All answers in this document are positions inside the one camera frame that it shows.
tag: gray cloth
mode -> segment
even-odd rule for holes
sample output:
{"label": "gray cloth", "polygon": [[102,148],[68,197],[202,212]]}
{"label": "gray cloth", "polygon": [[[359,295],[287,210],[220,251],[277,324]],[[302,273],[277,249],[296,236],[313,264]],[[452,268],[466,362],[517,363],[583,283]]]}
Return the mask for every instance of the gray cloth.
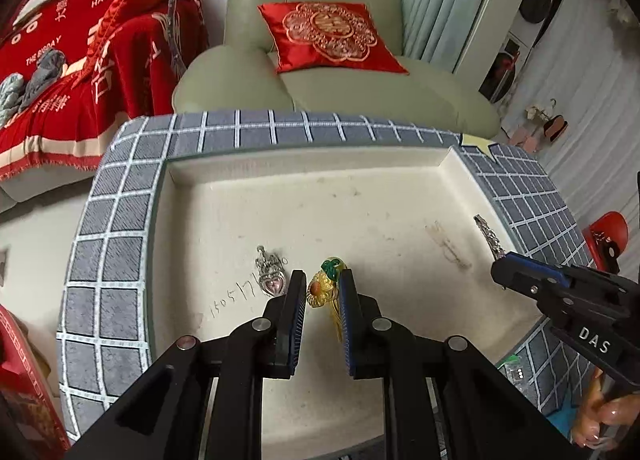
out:
{"label": "gray cloth", "polygon": [[20,111],[26,110],[36,98],[49,88],[62,74],[62,65],[65,63],[65,55],[50,48],[38,59],[38,67],[27,83],[24,97],[20,104]]}
{"label": "gray cloth", "polygon": [[22,74],[10,74],[0,83],[0,128],[18,111],[23,93],[24,77]]}

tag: green armchair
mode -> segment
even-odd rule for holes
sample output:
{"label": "green armchair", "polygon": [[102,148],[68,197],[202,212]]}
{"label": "green armchair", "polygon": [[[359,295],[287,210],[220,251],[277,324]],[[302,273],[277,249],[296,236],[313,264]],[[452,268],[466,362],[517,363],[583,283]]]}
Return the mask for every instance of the green armchair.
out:
{"label": "green armchair", "polygon": [[[409,75],[348,68],[276,74],[273,38],[257,5],[274,2],[365,3],[386,46]],[[383,117],[491,138],[494,107],[456,77],[402,53],[400,0],[228,0],[224,44],[196,58],[174,91],[177,113],[203,110],[303,110]]]}

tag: human hand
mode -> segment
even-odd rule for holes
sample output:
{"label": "human hand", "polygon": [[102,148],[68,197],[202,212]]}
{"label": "human hand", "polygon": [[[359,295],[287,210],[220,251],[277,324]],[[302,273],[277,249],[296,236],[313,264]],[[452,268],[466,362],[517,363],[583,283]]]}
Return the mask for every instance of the human hand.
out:
{"label": "human hand", "polygon": [[[595,369],[587,392],[582,396],[582,404],[571,430],[574,442],[580,447],[602,447],[600,425],[631,426],[640,413],[640,395],[627,395],[605,401],[602,393],[602,371]],[[607,448],[613,448],[613,441]]]}

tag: gold flower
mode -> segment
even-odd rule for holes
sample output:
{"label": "gold flower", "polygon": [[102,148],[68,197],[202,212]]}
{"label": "gold flower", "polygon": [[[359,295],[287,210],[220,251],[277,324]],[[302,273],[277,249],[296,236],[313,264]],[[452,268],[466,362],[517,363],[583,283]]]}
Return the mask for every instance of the gold flower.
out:
{"label": "gold flower", "polygon": [[364,61],[378,40],[367,20],[333,3],[299,3],[282,20],[287,37],[310,44],[332,62]]}

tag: red blanket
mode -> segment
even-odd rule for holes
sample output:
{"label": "red blanket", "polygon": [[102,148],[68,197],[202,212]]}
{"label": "red blanket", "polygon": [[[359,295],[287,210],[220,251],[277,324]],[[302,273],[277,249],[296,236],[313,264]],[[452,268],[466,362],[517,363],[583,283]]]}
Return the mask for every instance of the red blanket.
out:
{"label": "red blanket", "polygon": [[[0,79],[11,72],[29,78],[49,46],[68,63],[87,56],[80,71],[59,79],[0,130],[0,180],[42,164],[95,169],[127,119],[172,112],[177,77],[167,4],[57,0],[0,47]],[[177,11],[178,45],[188,65],[206,48],[200,0],[178,0]]]}

